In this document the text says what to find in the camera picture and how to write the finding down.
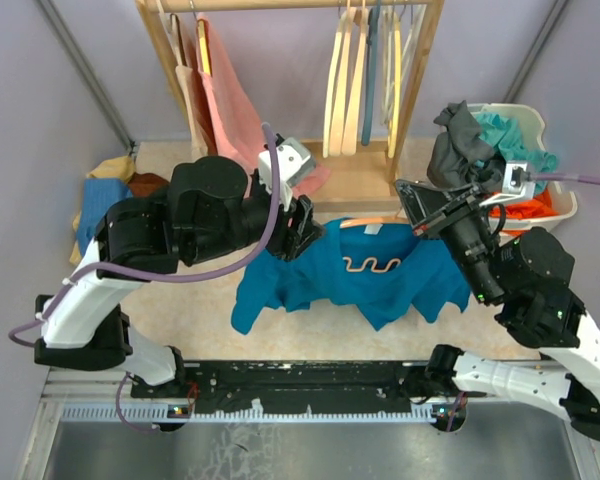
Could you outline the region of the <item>yellow hanger holding pink shirt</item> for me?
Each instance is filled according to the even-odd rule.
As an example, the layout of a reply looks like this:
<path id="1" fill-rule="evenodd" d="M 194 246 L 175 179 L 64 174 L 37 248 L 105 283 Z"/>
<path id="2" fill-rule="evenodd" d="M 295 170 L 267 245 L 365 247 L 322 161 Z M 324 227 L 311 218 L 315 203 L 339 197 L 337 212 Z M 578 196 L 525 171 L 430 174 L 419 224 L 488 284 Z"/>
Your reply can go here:
<path id="1" fill-rule="evenodd" d="M 200 65 L 205 74 L 212 75 L 212 64 L 209 54 L 209 42 L 207 37 L 206 22 L 198 17 L 195 1 L 190 0 L 190 7 L 196 20 L 197 42 L 199 47 Z"/>

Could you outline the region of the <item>yellow shirt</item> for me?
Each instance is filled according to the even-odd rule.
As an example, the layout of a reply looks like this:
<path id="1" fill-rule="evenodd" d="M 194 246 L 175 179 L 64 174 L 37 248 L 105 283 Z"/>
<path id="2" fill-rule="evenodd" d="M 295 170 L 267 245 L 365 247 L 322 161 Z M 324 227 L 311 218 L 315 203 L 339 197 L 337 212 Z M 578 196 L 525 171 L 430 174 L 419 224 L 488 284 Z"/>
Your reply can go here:
<path id="1" fill-rule="evenodd" d="M 124 184 L 128 184 L 132 176 L 136 173 L 134 161 L 131 156 L 120 156 L 102 161 L 93 170 L 88 172 L 85 176 L 85 183 L 87 179 L 118 179 Z M 80 210 L 72 221 L 72 228 L 76 234 L 76 241 L 69 257 L 70 264 L 77 266 L 82 259 L 82 253 L 80 253 L 78 246 L 78 227 L 81 220 L 82 211 Z"/>

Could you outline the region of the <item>orange hanger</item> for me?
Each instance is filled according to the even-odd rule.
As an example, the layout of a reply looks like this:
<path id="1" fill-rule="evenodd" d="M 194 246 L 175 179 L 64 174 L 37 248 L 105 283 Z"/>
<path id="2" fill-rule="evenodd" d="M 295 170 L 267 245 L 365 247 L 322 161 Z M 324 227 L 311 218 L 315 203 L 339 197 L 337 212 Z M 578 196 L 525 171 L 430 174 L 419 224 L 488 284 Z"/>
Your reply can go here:
<path id="1" fill-rule="evenodd" d="M 342 256 L 345 271 L 349 274 L 385 274 L 397 269 L 409 257 L 409 252 L 377 238 L 385 226 L 396 225 L 404 227 L 409 222 L 396 215 L 341 220 L 342 231 L 361 230 L 360 239 L 353 246 L 347 247 Z"/>

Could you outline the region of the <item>blue t-shirt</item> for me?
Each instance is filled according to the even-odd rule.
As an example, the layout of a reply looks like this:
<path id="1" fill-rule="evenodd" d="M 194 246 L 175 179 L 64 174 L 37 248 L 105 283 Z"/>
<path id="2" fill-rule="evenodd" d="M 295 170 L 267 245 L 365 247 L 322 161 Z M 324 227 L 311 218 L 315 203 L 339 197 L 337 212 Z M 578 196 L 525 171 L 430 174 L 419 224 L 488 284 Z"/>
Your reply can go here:
<path id="1" fill-rule="evenodd" d="M 340 220 L 325 225 L 326 234 L 297 259 L 286 262 L 267 251 L 245 269 L 236 293 L 231 325 L 246 335 L 265 308 L 307 310 L 318 300 L 353 305 L 380 330 L 415 309 L 433 323 L 446 304 L 465 310 L 470 288 L 441 240 L 423 240 L 410 226 L 385 226 L 377 236 L 409 257 L 385 274 L 349 274 L 342 256 L 360 239 L 360 229 L 342 231 Z"/>

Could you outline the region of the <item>wooden clothes rack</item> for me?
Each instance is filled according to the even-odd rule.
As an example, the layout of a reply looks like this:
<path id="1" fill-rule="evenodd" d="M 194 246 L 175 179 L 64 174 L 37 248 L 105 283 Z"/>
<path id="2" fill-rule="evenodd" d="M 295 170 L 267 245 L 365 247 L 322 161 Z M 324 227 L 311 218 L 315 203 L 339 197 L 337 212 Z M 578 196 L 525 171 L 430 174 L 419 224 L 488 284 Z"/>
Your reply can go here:
<path id="1" fill-rule="evenodd" d="M 310 140 L 309 150 L 330 169 L 331 174 L 317 191 L 315 200 L 319 212 L 381 212 L 399 204 L 394 182 L 416 100 L 428 64 L 444 3 L 418 1 L 425 6 L 424 20 L 417 40 L 415 59 L 411 63 L 406 84 L 400 86 L 399 119 L 395 156 L 388 158 L 388 139 L 372 140 L 368 146 L 360 142 L 352 156 L 324 157 L 323 138 Z M 195 1 L 197 11 L 250 11 L 307 8 L 331 8 L 337 1 Z M 175 75 L 176 59 L 171 46 L 171 13 L 193 13 L 189 1 L 138 1 L 138 13 L 144 23 L 154 50 L 165 73 L 171 94 L 185 117 L 183 94 Z"/>

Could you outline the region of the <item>blue hanger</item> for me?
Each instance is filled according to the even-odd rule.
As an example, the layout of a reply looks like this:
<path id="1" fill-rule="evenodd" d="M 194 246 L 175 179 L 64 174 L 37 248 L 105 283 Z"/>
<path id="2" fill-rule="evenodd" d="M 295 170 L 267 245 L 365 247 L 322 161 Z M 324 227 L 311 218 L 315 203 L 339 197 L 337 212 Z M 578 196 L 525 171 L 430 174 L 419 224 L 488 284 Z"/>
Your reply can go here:
<path id="1" fill-rule="evenodd" d="M 381 2 L 377 1 L 376 5 L 371 8 L 368 20 L 368 36 L 367 36 L 367 51 L 365 63 L 365 103 L 364 117 L 361 134 L 361 144 L 368 146 L 371 140 L 371 132 L 373 125 L 374 114 L 374 99 L 375 99 L 375 84 L 377 73 L 377 52 L 378 52 L 378 31 L 379 17 L 381 13 Z"/>

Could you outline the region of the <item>beige hanging t-shirt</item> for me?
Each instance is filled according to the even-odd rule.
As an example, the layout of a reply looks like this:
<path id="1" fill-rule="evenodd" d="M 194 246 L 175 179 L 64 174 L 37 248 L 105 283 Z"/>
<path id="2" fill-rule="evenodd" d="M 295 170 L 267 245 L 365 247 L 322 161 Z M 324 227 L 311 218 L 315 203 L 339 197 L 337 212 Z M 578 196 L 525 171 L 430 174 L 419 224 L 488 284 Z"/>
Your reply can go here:
<path id="1" fill-rule="evenodd" d="M 201 76 L 195 42 L 177 14 L 168 16 L 171 46 L 176 59 L 175 75 L 183 94 L 185 117 L 191 135 L 194 160 L 217 153 L 211 115 Z"/>

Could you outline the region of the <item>cream wooden hanger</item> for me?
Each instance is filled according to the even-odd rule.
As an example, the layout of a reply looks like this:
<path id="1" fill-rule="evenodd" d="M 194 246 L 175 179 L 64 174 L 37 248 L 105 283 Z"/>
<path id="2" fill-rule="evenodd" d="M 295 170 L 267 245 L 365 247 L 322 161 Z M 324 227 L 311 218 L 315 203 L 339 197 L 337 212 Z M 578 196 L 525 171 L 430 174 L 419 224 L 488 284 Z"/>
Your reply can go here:
<path id="1" fill-rule="evenodd" d="M 350 2 L 347 2 L 344 11 L 339 14 L 335 32 L 324 108 L 322 147 L 324 157 L 340 156 L 342 152 L 351 22 L 354 15 Z"/>

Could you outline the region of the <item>pink hanging t-shirt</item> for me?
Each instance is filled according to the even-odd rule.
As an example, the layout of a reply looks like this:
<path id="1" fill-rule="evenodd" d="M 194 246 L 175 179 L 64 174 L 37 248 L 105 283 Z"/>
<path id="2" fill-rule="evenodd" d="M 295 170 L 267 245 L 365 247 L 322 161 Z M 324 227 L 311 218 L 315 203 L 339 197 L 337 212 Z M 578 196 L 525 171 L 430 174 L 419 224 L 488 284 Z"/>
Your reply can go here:
<path id="1" fill-rule="evenodd" d="M 230 158 L 251 175 L 264 151 L 261 119 L 244 92 L 219 35 L 206 22 L 212 75 L 199 66 L 215 136 L 217 155 Z"/>

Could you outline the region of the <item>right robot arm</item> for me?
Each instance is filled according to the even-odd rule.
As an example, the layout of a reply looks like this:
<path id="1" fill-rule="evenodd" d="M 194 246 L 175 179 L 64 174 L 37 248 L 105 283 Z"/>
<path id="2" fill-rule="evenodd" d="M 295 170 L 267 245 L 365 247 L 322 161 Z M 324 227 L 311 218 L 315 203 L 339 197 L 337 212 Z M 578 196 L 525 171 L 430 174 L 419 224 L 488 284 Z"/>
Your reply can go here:
<path id="1" fill-rule="evenodd" d="M 570 288 L 574 257 L 543 227 L 502 243 L 488 215 L 504 203 L 478 184 L 441 190 L 398 180 L 395 189 L 414 234 L 444 243 L 477 302 L 500 307 L 495 319 L 518 344 L 561 366 L 514 367 L 438 345 L 425 368 L 428 387 L 533 406 L 600 442 L 600 329 Z"/>

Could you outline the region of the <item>light wooden hanger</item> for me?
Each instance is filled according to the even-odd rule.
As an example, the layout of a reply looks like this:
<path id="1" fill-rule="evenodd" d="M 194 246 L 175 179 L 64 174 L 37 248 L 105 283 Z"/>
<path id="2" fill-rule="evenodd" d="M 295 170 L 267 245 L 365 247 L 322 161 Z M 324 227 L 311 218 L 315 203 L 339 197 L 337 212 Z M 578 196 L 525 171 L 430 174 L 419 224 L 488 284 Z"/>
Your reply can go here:
<path id="1" fill-rule="evenodd" d="M 360 8 L 354 14 L 354 18 L 358 19 L 357 25 L 359 26 L 359 37 L 341 145 L 342 154 L 345 156 L 354 155 L 358 145 L 357 137 L 362 98 L 362 81 L 364 77 L 367 36 L 369 31 L 369 10 L 366 7 L 365 1 L 361 3 Z"/>

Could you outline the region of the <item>teal shirt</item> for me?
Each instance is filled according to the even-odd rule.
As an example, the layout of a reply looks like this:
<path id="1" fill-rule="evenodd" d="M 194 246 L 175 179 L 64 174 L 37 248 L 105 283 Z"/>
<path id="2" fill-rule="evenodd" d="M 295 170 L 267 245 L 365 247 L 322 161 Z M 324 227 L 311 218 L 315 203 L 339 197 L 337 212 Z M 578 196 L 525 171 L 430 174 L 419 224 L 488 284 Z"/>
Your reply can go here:
<path id="1" fill-rule="evenodd" d="M 479 138 L 492 147 L 493 154 L 486 160 L 477 160 L 469 170 L 469 178 L 485 186 L 500 186 L 508 161 L 526 161 L 535 172 L 554 173 L 558 157 L 542 148 L 527 147 L 517 119 L 498 113 L 476 113 L 474 118 L 482 132 Z"/>

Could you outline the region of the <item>white laundry basket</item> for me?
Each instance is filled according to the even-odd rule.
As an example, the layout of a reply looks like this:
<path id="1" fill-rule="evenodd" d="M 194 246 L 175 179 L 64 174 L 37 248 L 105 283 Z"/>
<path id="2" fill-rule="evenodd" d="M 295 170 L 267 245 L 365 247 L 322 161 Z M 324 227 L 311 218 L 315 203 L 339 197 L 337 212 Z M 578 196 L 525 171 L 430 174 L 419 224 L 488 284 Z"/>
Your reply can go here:
<path id="1" fill-rule="evenodd" d="M 511 117 L 517 119 L 520 123 L 520 129 L 522 131 L 523 140 L 527 147 L 530 148 L 542 148 L 546 152 L 545 146 L 542 142 L 542 135 L 545 130 L 545 123 L 540 114 L 533 108 L 519 104 L 494 104 L 494 103 L 483 103 L 483 104 L 469 104 L 467 103 L 469 111 L 474 116 L 476 113 L 481 112 L 492 112 L 498 113 L 502 116 Z M 560 222 L 571 218 L 577 211 L 577 200 L 575 194 L 566 189 L 560 183 L 556 181 L 544 181 L 539 183 L 535 188 L 534 197 L 545 190 L 549 190 L 553 208 L 559 213 L 556 220 L 559 220 L 556 224 L 550 223 L 550 230 L 557 226 Z M 534 225 L 536 220 L 516 221 L 512 222 L 513 229 L 523 229 L 527 225 Z"/>

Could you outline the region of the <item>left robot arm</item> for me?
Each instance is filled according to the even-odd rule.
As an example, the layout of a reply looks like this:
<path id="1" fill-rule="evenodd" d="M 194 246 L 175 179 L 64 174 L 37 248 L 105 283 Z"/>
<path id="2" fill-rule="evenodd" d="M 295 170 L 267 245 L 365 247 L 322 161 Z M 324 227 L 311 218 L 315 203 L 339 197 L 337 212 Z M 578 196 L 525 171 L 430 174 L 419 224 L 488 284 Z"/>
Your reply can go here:
<path id="1" fill-rule="evenodd" d="M 39 297 L 43 322 L 34 344 L 39 365 L 78 371 L 120 369 L 164 395 L 188 384 L 179 351 L 161 346 L 131 327 L 121 301 L 157 275 L 173 275 L 241 250 L 261 238 L 282 260 L 297 258 L 324 229 L 313 205 L 292 189 L 316 167 L 289 146 L 276 149 L 280 195 L 272 195 L 268 152 L 252 175 L 235 161 L 206 156 L 177 165 L 163 193 L 129 198 L 109 208 L 67 286 Z"/>

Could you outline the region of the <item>light blue ribbed shirt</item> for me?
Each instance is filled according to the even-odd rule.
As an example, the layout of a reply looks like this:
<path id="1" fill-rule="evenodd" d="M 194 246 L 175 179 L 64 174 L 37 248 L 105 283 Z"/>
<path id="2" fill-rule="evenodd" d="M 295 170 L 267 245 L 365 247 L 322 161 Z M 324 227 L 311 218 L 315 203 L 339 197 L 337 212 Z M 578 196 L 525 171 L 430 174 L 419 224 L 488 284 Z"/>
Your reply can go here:
<path id="1" fill-rule="evenodd" d="M 118 178 L 88 178 L 84 182 L 80 219 L 76 231 L 78 251 L 81 256 L 96 234 L 98 223 L 110 207 L 131 198 L 131 189 Z"/>

